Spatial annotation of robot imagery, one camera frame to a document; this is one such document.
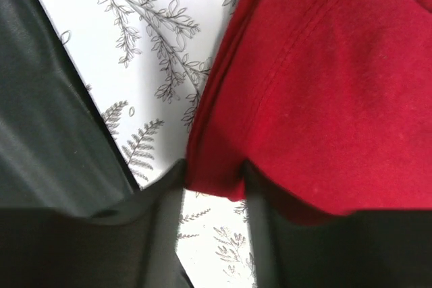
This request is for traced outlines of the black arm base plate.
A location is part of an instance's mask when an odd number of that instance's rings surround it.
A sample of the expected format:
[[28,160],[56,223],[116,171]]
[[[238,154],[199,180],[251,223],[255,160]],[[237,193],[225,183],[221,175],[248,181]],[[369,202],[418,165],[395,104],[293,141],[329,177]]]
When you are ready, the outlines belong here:
[[137,190],[39,0],[1,0],[1,205],[88,216]]

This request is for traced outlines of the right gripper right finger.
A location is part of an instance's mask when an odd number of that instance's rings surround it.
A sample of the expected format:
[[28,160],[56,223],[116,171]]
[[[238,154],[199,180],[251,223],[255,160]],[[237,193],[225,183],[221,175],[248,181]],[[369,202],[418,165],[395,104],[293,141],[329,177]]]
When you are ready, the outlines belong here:
[[317,226],[289,221],[288,195],[243,167],[259,287],[430,287],[431,212],[367,210]]

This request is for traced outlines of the red t shirt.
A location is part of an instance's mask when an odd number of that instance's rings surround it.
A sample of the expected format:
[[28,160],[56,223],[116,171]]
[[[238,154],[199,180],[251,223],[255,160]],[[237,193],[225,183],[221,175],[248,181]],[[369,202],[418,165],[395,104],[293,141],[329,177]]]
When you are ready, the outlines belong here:
[[241,200],[244,161],[302,224],[431,207],[431,0],[239,0],[186,153]]

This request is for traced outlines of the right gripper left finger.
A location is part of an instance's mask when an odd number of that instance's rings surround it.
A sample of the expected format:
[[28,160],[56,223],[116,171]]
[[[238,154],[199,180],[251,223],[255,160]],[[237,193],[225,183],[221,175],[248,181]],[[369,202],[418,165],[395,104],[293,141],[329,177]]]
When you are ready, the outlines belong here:
[[186,161],[88,217],[1,210],[2,287],[190,287],[176,256]]

